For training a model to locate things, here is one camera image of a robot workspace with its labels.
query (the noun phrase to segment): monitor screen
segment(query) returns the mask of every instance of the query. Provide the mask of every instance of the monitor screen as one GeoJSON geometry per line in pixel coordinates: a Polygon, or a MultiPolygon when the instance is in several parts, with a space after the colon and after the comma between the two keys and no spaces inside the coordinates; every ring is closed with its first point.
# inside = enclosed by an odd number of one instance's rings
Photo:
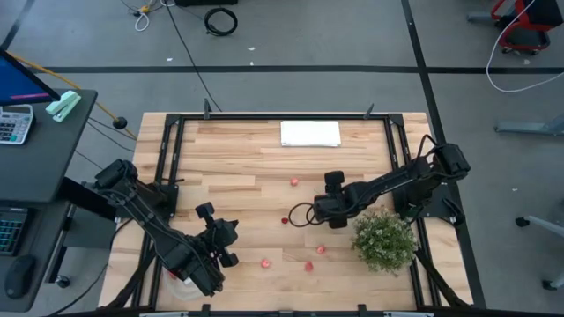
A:
{"type": "Polygon", "coordinates": [[[58,100],[59,96],[0,49],[0,106],[58,100]]]}

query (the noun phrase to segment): wooden table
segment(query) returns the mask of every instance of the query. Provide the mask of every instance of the wooden table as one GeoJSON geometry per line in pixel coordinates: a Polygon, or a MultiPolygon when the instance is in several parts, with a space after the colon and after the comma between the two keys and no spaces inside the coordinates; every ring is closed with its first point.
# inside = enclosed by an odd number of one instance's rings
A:
{"type": "MultiPolygon", "coordinates": [[[[430,133],[427,117],[403,115],[410,148],[416,151],[423,135],[430,133]]],[[[165,116],[148,113],[143,117],[133,159],[141,181],[154,178],[165,116]]],[[[213,298],[180,301],[161,279],[157,309],[200,310],[206,303],[214,311],[344,311],[356,310],[358,304],[366,304],[369,310],[414,309],[408,268],[396,275],[368,271],[351,250],[350,225],[331,230],[327,225],[294,228],[280,222],[296,203],[312,202],[314,195],[323,193],[326,172],[342,170],[346,182],[369,181],[389,172],[383,123],[340,122],[342,145],[338,148],[282,148],[279,126],[279,121],[190,121],[185,125],[178,173],[185,181],[179,183],[178,210],[171,226],[189,234],[201,232],[204,221],[198,219],[194,208],[212,202],[216,218],[240,221],[239,239],[229,248],[237,253],[240,263],[222,269],[224,290],[213,298]],[[300,179],[295,188],[290,186],[291,177],[300,179]],[[315,251],[319,245],[327,247],[325,254],[315,251]],[[263,269],[262,259],[269,259],[271,267],[263,269]],[[315,267],[309,273],[304,270],[307,261],[315,267]]],[[[174,136],[175,131],[168,149],[173,148],[174,136]]],[[[379,198],[374,208],[393,209],[391,196],[379,198]]],[[[439,219],[425,222],[436,268],[462,299],[471,302],[455,230],[439,219]]],[[[101,306],[115,297],[135,270],[142,238],[143,232],[135,223],[116,237],[101,306]]],[[[152,268],[148,272],[142,297],[145,302],[152,268]]],[[[430,305],[427,277],[420,266],[419,273],[430,305]]]]}

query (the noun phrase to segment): potted plant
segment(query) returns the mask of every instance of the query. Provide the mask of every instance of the potted plant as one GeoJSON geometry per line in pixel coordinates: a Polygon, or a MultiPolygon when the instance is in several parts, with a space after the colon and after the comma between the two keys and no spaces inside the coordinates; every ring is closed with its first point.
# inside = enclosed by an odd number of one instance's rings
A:
{"type": "Polygon", "coordinates": [[[417,240],[412,228],[398,214],[388,211],[365,212],[354,223],[352,248],[370,270],[394,273],[415,257],[417,240]]]}

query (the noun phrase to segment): white cable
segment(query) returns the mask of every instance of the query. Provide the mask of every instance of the white cable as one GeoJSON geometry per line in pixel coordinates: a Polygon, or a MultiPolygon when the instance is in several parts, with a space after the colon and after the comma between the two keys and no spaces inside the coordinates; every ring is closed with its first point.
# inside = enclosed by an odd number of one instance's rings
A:
{"type": "Polygon", "coordinates": [[[536,1],[537,1],[537,0],[531,1],[531,3],[530,3],[529,5],[527,5],[527,6],[525,7],[525,9],[524,9],[521,13],[517,14],[517,16],[513,19],[513,21],[511,21],[511,23],[509,23],[509,24],[503,29],[503,31],[501,31],[500,36],[497,38],[497,40],[495,41],[495,43],[494,43],[494,45],[493,45],[492,54],[490,55],[490,60],[487,62],[487,66],[486,66],[486,75],[487,75],[487,79],[490,81],[490,84],[492,84],[493,88],[499,90],[500,92],[506,92],[506,93],[510,93],[510,92],[524,92],[524,91],[526,91],[526,90],[528,90],[528,89],[531,89],[531,88],[534,88],[534,87],[538,87],[538,86],[544,85],[544,84],[546,84],[546,83],[550,83],[550,82],[552,82],[553,80],[556,80],[556,79],[558,79],[559,77],[562,77],[562,76],[564,75],[564,72],[563,72],[563,73],[561,73],[561,74],[558,75],[558,76],[552,77],[552,78],[547,79],[547,80],[545,80],[545,81],[542,81],[542,82],[540,82],[540,83],[536,83],[536,84],[534,84],[534,85],[526,86],[526,87],[524,87],[524,88],[511,89],[511,90],[506,90],[506,89],[502,89],[502,88],[498,87],[498,86],[494,83],[494,81],[492,80],[492,77],[490,76],[490,65],[492,64],[492,60],[493,60],[493,58],[494,58],[495,49],[497,48],[498,44],[500,43],[501,36],[503,36],[503,34],[509,29],[509,27],[510,27],[511,25],[513,25],[525,12],[527,12],[527,9],[529,9],[529,7],[531,7],[532,4],[534,4],[536,1]]]}
{"type": "Polygon", "coordinates": [[[166,4],[168,2],[168,0],[160,0],[160,4],[162,4],[163,6],[167,6],[167,7],[171,7],[171,6],[175,6],[176,3],[173,0],[172,4],[166,4]]]}
{"type": "Polygon", "coordinates": [[[149,20],[149,17],[147,17],[147,15],[144,14],[143,12],[139,12],[139,18],[137,18],[137,22],[135,22],[135,31],[143,32],[144,30],[147,29],[147,27],[149,27],[150,23],[151,21],[149,20]],[[139,28],[139,21],[141,21],[142,18],[147,19],[147,24],[145,24],[145,26],[143,26],[142,28],[139,28]]]}

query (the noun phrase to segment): chair wheel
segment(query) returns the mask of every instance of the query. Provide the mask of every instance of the chair wheel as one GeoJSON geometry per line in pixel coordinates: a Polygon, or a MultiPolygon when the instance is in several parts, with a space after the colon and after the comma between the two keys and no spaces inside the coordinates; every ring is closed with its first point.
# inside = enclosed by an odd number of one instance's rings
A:
{"type": "Polygon", "coordinates": [[[530,225],[530,224],[531,224],[531,222],[530,222],[529,220],[525,220],[524,217],[516,218],[516,219],[515,219],[515,223],[516,223],[517,226],[522,227],[522,228],[523,228],[524,226],[527,226],[527,225],[530,225]]]}
{"type": "Polygon", "coordinates": [[[547,291],[556,291],[558,290],[556,287],[552,287],[550,285],[551,281],[543,280],[543,288],[547,291]]]}
{"type": "Polygon", "coordinates": [[[55,284],[60,288],[67,288],[71,285],[71,281],[66,276],[56,276],[55,284]]]}

